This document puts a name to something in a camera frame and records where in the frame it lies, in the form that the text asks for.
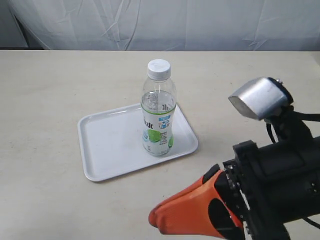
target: white bottle cap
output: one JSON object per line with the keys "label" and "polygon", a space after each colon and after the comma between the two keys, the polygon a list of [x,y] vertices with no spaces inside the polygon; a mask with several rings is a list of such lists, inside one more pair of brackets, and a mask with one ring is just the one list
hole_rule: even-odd
{"label": "white bottle cap", "polygon": [[163,59],[155,59],[148,63],[147,75],[155,81],[164,81],[171,76],[170,63]]}

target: white table surface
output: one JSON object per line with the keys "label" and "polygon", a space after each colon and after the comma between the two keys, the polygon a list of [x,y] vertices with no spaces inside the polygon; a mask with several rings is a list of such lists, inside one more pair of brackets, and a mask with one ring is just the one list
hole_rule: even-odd
{"label": "white table surface", "polygon": [[[138,103],[147,63],[156,58],[172,65],[198,150],[103,183],[89,181],[77,122]],[[0,51],[0,239],[215,239],[162,236],[148,214],[213,164],[233,158],[233,145],[270,143],[265,124],[242,117],[228,101],[246,81],[280,78],[298,111],[320,113],[319,63],[320,53],[310,52]],[[320,123],[308,125],[320,135]],[[286,226],[293,240],[320,238],[302,220]]]}

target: plastic bottle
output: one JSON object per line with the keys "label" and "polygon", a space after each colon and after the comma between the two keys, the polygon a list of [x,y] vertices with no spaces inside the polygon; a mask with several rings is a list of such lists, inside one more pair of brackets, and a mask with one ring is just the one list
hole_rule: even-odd
{"label": "plastic bottle", "polygon": [[141,98],[144,121],[142,143],[148,153],[161,156],[168,153],[174,144],[172,122],[177,91],[170,78],[170,63],[166,60],[150,61],[147,75]]}

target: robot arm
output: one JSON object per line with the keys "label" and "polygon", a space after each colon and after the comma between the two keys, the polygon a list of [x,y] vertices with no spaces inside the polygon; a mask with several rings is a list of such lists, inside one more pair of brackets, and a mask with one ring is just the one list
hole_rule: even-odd
{"label": "robot arm", "polygon": [[319,114],[294,111],[293,98],[279,80],[254,79],[229,97],[245,117],[265,120],[278,142],[258,148],[252,141],[233,146],[235,158],[214,165],[197,182],[160,203],[149,222],[163,234],[207,235],[253,240],[290,240],[284,223],[320,214],[320,137],[305,121]]}

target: white tray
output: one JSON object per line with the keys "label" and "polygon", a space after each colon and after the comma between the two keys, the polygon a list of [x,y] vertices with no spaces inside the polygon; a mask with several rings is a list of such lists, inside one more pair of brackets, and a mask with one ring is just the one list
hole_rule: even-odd
{"label": "white tray", "polygon": [[173,116],[173,147],[160,157],[151,156],[142,145],[143,114],[139,103],[85,116],[77,127],[84,174],[93,182],[172,160],[198,147],[179,106]]}

